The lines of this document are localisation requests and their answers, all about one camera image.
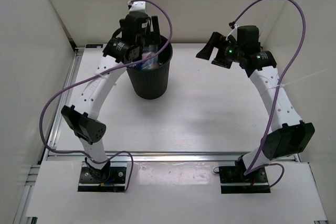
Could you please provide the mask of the clear bottle white blue label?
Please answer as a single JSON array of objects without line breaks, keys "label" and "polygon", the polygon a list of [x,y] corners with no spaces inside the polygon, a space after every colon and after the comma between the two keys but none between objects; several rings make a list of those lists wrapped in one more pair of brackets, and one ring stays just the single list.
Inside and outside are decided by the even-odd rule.
[{"label": "clear bottle white blue label", "polygon": [[[155,47],[155,46],[145,47],[143,49],[142,59],[145,59],[148,56],[157,53],[157,51],[158,51],[158,48]],[[140,69],[141,70],[152,70],[152,69],[157,69],[159,67],[160,67],[159,57],[155,56],[154,58],[151,58],[151,59],[147,60],[146,62],[143,62],[140,66]]]}]

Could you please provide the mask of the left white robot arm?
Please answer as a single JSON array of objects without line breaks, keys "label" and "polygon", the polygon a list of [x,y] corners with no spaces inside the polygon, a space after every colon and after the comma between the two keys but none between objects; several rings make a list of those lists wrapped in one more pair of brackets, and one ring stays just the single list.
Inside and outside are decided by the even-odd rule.
[{"label": "left white robot arm", "polygon": [[88,154],[85,162],[89,174],[98,183],[104,183],[110,177],[110,161],[102,141],[106,125],[98,121],[102,105],[125,72],[124,65],[141,60],[145,46],[161,43],[157,16],[132,11],[119,24],[120,28],[103,49],[96,71],[98,77],[89,81],[72,105],[65,105],[61,110],[66,123]]}]

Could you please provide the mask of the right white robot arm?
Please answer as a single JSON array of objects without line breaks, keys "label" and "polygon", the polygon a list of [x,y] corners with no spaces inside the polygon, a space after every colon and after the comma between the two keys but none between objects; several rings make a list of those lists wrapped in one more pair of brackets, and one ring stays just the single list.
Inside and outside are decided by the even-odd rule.
[{"label": "right white robot arm", "polygon": [[305,122],[294,109],[281,85],[277,63],[259,42],[257,26],[237,26],[237,36],[213,32],[197,58],[209,60],[218,52],[212,64],[229,69],[237,63],[257,89],[269,119],[260,146],[241,156],[235,163],[236,177],[247,182],[255,172],[279,158],[302,153],[312,139],[315,128]]}]

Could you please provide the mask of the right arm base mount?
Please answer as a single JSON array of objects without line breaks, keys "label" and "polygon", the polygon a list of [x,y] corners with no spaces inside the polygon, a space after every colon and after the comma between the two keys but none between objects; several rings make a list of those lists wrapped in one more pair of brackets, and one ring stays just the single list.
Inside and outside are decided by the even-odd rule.
[{"label": "right arm base mount", "polygon": [[244,176],[235,166],[219,166],[214,168],[219,175],[222,194],[267,194],[270,184],[265,168]]}]

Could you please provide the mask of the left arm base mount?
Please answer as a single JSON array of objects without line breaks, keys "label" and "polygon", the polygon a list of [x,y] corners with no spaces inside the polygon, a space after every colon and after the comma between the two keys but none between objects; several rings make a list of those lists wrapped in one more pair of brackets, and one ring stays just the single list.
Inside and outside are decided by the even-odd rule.
[{"label": "left arm base mount", "polygon": [[114,164],[108,162],[102,170],[82,162],[78,179],[78,192],[87,193],[124,193],[128,189],[130,172],[128,163]]}]

